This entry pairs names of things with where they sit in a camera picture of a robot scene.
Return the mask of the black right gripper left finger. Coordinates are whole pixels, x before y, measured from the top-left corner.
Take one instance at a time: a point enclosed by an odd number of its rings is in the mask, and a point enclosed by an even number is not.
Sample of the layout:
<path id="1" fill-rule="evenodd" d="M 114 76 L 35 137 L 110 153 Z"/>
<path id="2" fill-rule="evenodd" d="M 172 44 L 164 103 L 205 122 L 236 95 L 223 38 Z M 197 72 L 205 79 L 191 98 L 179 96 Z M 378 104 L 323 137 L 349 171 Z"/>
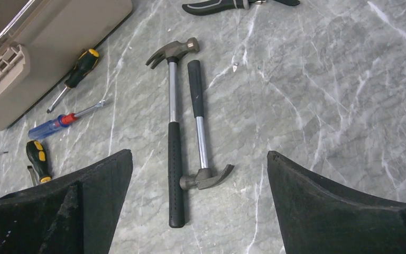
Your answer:
<path id="1" fill-rule="evenodd" d="M 108 253 L 133 172 L 123 149 L 0 198 L 0 253 Z"/>

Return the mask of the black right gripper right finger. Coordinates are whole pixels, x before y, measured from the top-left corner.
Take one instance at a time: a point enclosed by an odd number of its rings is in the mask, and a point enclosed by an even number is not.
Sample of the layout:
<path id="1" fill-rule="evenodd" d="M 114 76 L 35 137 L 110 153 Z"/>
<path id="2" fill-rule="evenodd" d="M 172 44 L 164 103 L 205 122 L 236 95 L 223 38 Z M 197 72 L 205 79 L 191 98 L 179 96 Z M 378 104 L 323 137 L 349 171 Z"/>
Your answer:
<path id="1" fill-rule="evenodd" d="M 406 253 L 406 203 L 354 190 L 276 151 L 267 173 L 287 253 Z"/>

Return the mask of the beige plastic toolbox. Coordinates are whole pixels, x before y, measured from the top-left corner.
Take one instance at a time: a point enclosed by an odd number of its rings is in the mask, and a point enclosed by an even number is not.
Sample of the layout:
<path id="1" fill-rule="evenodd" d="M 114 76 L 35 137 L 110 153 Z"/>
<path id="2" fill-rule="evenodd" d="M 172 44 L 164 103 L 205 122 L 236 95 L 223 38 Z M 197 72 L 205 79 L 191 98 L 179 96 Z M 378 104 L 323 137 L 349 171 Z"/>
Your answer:
<path id="1" fill-rule="evenodd" d="M 0 1 L 0 131 L 132 9 L 131 1 Z"/>

